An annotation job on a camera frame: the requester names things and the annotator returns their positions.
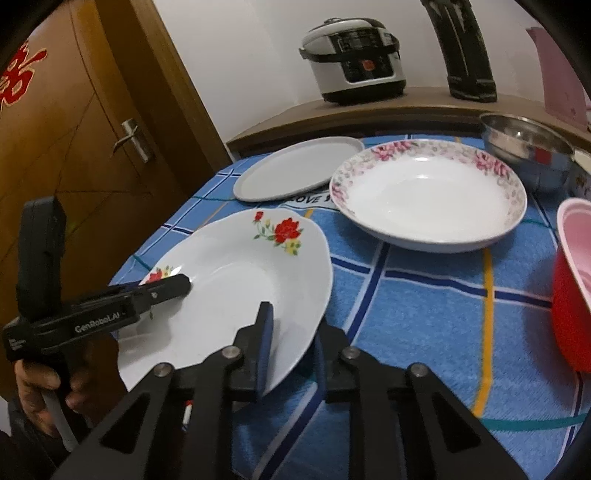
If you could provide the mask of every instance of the plate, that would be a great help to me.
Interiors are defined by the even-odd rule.
[[[346,160],[330,196],[381,240],[424,252],[486,247],[525,215],[517,175],[477,148],[440,140],[389,142]]]
[[[316,138],[283,148],[255,163],[234,184],[234,196],[245,202],[291,197],[329,182],[347,158],[365,147],[350,137]]]
[[[143,282],[178,273],[191,279],[185,298],[156,305],[152,319],[119,331],[119,372],[128,388],[159,362],[187,367],[230,345],[266,300],[275,313],[271,390],[310,346],[333,281],[324,233],[288,209],[245,210],[206,225],[168,251]]]

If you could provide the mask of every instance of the blue checkered tablecloth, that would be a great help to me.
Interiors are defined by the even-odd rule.
[[[363,141],[371,147],[406,137]],[[483,148],[476,138],[411,138]],[[336,210],[326,189],[286,202],[233,200],[236,179],[265,156],[217,173],[146,240],[112,283],[142,279],[170,248],[232,213],[258,206],[308,212],[326,234],[335,272],[328,322],[383,363],[429,365],[532,480],[544,478],[591,406],[586,378],[561,357],[550,325],[556,210],[566,193],[530,195],[522,223],[490,248],[426,254],[362,232]],[[348,406],[322,401],[309,355],[259,404],[235,413],[234,422],[233,466],[246,478],[348,477]]]

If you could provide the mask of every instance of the rice cooker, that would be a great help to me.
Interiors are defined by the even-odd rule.
[[[322,97],[340,105],[402,95],[400,44],[372,18],[329,18],[310,30],[300,54],[309,60]]]

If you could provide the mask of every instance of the red bowl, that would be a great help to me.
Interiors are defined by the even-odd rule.
[[[591,202],[565,200],[558,209],[558,235],[552,327],[570,366],[591,372]]]

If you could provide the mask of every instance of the white wall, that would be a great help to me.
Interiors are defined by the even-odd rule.
[[[222,140],[293,106],[271,39],[246,0],[155,0]]]
[[[447,86],[420,0],[155,0],[224,141],[297,103],[318,99],[301,39],[330,17],[371,17],[400,40],[409,86]],[[471,0],[499,93],[542,100],[537,23],[514,0]]]
[[[10,433],[10,425],[8,423],[8,404],[2,397],[0,397],[0,430]]]

